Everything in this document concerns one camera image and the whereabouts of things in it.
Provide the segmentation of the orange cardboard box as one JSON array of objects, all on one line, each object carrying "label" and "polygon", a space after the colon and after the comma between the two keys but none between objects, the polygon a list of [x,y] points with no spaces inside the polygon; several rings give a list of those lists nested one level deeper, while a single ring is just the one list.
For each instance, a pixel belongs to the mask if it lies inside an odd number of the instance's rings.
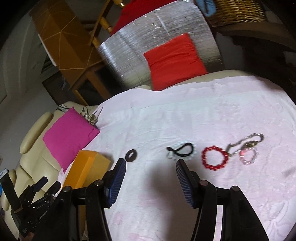
[{"label": "orange cardboard box", "polygon": [[95,151],[81,150],[65,179],[63,187],[73,189],[87,187],[96,180],[102,179],[110,170],[111,161]]}]

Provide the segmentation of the magenta cushion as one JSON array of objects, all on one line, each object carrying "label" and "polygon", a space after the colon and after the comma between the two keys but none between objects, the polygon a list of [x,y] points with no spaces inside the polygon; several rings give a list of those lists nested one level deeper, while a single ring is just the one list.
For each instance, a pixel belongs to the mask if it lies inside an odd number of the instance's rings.
[{"label": "magenta cushion", "polygon": [[43,141],[60,167],[66,170],[78,152],[99,133],[98,128],[92,126],[74,108],[70,108],[45,132]]}]

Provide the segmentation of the red cushion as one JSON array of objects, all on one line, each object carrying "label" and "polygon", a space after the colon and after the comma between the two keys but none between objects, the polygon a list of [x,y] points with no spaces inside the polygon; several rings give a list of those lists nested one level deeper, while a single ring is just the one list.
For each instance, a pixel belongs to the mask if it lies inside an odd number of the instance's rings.
[{"label": "red cushion", "polygon": [[145,52],[144,57],[156,91],[208,73],[188,33]]}]

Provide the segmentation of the silver foil insulation sheet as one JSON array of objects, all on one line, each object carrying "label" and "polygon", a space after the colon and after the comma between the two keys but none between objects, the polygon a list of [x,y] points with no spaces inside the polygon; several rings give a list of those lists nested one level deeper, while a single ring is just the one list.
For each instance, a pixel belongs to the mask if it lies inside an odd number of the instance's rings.
[{"label": "silver foil insulation sheet", "polygon": [[218,45],[193,1],[174,1],[137,18],[98,47],[123,90],[151,85],[144,53],[188,33],[208,72],[225,68]]}]

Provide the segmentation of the wooden side table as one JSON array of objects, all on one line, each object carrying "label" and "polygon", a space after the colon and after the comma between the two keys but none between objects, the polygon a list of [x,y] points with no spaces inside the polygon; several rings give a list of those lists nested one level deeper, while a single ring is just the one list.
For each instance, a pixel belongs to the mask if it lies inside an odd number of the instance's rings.
[{"label": "wooden side table", "polygon": [[100,104],[122,90],[97,50],[99,31],[112,32],[106,15],[114,4],[124,7],[122,1],[106,1],[91,32],[85,30],[66,1],[39,1],[30,11],[48,56],[80,104]]}]

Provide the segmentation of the wooden shelf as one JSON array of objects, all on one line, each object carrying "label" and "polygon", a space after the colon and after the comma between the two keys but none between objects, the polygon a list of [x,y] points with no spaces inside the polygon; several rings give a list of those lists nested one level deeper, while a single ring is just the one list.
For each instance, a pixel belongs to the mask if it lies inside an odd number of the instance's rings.
[{"label": "wooden shelf", "polygon": [[280,44],[295,52],[295,38],[282,24],[270,22],[239,23],[215,28],[224,36],[258,38]]}]

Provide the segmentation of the wicker basket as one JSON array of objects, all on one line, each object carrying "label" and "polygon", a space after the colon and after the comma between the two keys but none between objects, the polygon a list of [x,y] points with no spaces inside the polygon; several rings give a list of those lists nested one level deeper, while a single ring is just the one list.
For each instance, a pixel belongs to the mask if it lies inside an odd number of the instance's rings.
[{"label": "wicker basket", "polygon": [[263,5],[260,1],[221,0],[214,1],[214,4],[216,12],[206,18],[214,28],[239,23],[266,21]]}]

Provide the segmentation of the blue cloth in basket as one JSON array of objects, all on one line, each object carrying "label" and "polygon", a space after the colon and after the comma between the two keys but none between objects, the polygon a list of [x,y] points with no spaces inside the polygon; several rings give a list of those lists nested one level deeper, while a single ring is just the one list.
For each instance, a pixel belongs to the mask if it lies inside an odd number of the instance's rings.
[{"label": "blue cloth in basket", "polygon": [[206,17],[211,17],[216,12],[216,5],[213,0],[195,0],[195,4]]}]

